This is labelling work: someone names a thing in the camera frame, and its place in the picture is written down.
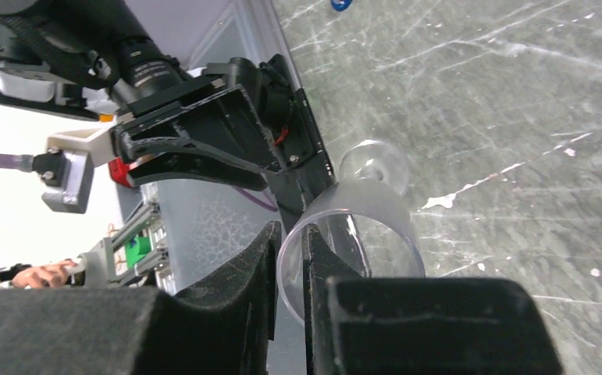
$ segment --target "table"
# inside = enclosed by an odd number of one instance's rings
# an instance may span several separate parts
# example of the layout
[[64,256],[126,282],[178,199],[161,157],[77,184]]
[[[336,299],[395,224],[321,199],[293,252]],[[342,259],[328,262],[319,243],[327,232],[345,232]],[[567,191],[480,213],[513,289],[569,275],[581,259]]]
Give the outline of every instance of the table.
[[428,275],[520,282],[566,372],[602,373],[602,2],[273,2],[333,163],[414,161]]

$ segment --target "transparent plastic cup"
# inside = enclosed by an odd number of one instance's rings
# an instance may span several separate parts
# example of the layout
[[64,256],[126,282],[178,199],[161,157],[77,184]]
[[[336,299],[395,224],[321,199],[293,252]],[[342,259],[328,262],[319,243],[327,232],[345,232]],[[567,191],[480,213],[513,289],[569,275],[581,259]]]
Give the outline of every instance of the transparent plastic cup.
[[[344,216],[344,220],[331,220],[337,216]],[[350,249],[335,246],[331,235],[337,229],[336,222],[363,241]],[[404,198],[380,180],[343,180],[326,189],[308,207],[280,248],[276,270],[280,296],[301,324],[305,323],[301,232],[312,223],[318,225],[333,252],[346,264],[356,269],[354,258],[361,263],[364,268],[357,271],[363,277],[425,276]]]

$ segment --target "human hand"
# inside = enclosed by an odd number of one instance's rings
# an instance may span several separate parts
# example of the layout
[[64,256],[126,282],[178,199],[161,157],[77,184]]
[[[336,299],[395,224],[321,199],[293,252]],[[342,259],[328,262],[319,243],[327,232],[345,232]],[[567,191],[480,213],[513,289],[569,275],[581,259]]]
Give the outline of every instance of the human hand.
[[76,266],[75,262],[64,260],[46,266],[31,267],[20,271],[11,280],[11,284],[15,288],[59,288],[69,279],[66,267],[73,266]]

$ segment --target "person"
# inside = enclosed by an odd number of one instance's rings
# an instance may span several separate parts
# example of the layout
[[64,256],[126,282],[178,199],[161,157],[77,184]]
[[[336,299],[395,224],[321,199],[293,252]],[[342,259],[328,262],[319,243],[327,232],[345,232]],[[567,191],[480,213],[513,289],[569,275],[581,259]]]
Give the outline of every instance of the person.
[[44,266],[16,264],[0,269],[0,282],[10,281],[14,288],[60,288],[65,285],[81,285],[78,275],[70,277],[66,267],[76,266],[72,260],[51,263]]

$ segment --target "blue object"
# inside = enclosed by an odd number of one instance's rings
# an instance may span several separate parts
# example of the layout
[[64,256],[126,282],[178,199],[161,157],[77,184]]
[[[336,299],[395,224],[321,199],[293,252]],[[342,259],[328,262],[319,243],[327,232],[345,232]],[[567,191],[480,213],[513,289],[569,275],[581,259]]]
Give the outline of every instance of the blue object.
[[330,4],[336,11],[343,12],[351,5],[351,0],[330,0]]

